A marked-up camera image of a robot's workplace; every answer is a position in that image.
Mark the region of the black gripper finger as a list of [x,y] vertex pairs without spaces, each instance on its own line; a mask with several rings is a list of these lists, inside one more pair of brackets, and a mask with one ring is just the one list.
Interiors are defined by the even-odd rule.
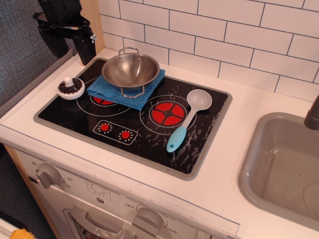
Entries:
[[43,41],[57,58],[62,58],[68,53],[68,45],[63,36],[59,35],[55,29],[38,28]]
[[96,56],[96,40],[96,35],[89,26],[75,31],[73,42],[83,65],[87,65]]

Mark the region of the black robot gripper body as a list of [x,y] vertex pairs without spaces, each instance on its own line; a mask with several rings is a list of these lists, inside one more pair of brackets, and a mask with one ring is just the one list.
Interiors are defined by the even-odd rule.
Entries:
[[90,33],[90,21],[81,15],[82,6],[78,0],[40,0],[41,12],[33,14],[32,18],[38,23],[39,31]]

